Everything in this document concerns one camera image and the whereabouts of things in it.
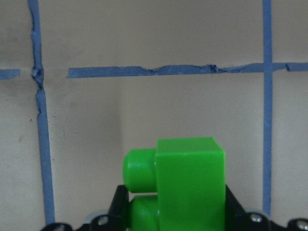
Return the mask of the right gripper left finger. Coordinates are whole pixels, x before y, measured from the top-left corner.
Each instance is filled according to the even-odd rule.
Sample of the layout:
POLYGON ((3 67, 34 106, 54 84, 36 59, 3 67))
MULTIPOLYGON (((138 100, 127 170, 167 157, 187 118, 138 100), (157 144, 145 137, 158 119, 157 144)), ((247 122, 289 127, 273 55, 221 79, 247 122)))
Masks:
POLYGON ((93 213, 78 231, 125 231, 127 228, 128 190, 124 185, 116 188, 107 212, 93 213))

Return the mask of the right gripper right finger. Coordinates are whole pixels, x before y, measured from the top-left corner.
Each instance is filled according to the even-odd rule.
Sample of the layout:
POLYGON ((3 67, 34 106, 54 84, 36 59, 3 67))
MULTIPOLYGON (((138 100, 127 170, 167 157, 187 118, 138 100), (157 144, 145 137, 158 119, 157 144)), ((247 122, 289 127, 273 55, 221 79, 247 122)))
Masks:
POLYGON ((226 231, 306 231, 308 220, 294 218, 287 225, 281 226, 264 214, 246 211, 226 186, 225 230, 226 231))

